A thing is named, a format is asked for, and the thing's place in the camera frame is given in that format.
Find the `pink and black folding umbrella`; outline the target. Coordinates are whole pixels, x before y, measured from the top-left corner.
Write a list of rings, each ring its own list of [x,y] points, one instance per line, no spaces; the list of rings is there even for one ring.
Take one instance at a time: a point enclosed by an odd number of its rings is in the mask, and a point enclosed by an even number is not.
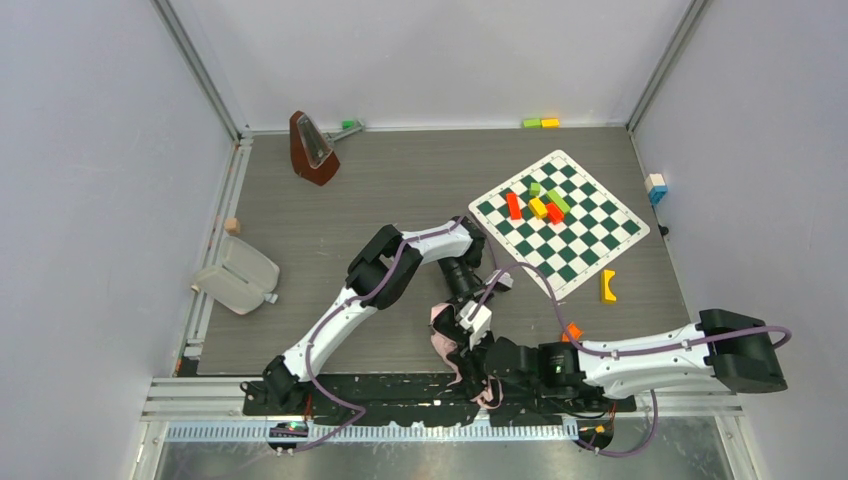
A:
[[[442,361],[454,372],[455,378],[449,383],[451,387],[458,387],[462,392],[462,388],[459,385],[459,375],[457,371],[457,367],[453,364],[453,352],[460,346],[468,346],[468,338],[447,338],[440,333],[433,330],[433,308],[431,308],[430,315],[430,341],[436,350],[437,354],[440,356]],[[491,332],[489,332],[481,341],[480,344],[488,344],[490,347],[494,344],[494,336]],[[477,404],[479,407],[486,410],[494,410],[501,406],[503,401],[502,398],[467,398],[470,402]]]

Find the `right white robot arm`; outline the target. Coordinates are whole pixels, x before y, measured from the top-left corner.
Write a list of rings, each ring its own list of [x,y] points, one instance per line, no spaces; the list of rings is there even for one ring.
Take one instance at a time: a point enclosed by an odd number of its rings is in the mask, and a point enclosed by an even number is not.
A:
[[[592,403],[648,390],[717,380],[743,394],[781,392],[788,384],[777,349],[790,336],[747,315],[708,309],[699,321],[665,333],[619,341],[560,342],[527,347],[495,338],[487,326],[434,332],[432,343],[472,400],[499,399],[503,387],[537,398]]]

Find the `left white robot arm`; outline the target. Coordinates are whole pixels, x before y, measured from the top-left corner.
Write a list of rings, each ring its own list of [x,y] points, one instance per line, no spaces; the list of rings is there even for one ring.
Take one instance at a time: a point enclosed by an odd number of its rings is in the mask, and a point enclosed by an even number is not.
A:
[[[437,263],[452,296],[431,311],[432,340],[445,348],[446,363],[472,400],[490,400],[490,382],[469,357],[490,331],[491,314],[482,298],[488,285],[474,272],[485,245],[485,234],[465,217],[421,231],[382,227],[350,263],[344,287],[328,310],[263,370],[268,397],[282,407],[302,403],[308,385],[341,343],[364,320],[392,306],[420,266]]]

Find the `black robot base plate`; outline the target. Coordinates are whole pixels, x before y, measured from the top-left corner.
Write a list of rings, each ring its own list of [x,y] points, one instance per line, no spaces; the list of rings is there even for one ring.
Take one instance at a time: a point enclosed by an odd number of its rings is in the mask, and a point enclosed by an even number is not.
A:
[[[471,402],[458,386],[450,386],[447,373],[430,374],[322,374],[320,384],[336,397],[366,409],[356,426],[385,426],[395,423],[410,427],[421,422],[426,427],[468,425],[480,412],[489,415],[493,426],[551,425],[561,415],[596,419],[611,409],[634,412],[632,397],[611,400],[594,387],[580,390],[587,397],[558,398],[541,394],[528,386],[505,384],[500,406],[486,410]],[[280,400],[262,380],[241,384],[245,393],[243,413],[247,416],[296,416],[308,414],[318,425],[338,426],[353,418],[356,411],[341,406],[311,383],[298,383],[295,391]]]

